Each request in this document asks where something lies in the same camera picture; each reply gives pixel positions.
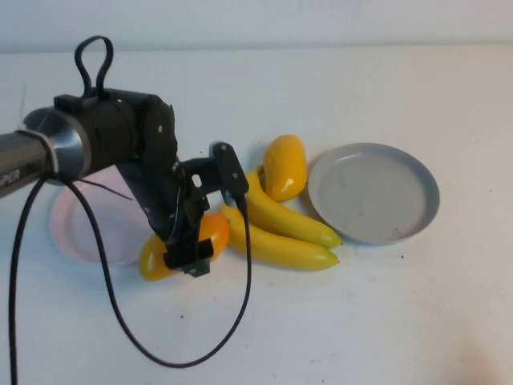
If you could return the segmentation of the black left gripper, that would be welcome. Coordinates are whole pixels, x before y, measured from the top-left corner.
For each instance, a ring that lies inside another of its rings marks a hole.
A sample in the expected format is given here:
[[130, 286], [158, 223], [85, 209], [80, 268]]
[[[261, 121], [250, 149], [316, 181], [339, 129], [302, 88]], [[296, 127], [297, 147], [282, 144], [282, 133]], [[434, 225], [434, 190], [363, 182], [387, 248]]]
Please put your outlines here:
[[194, 278], [209, 274], [213, 244], [210, 238], [199, 241], [200, 222], [209, 204], [184, 168], [134, 158], [120, 163], [119, 173], [151, 229], [165, 243], [165, 266], [181, 272], [188, 262], [187, 245], [195, 245], [187, 274]]

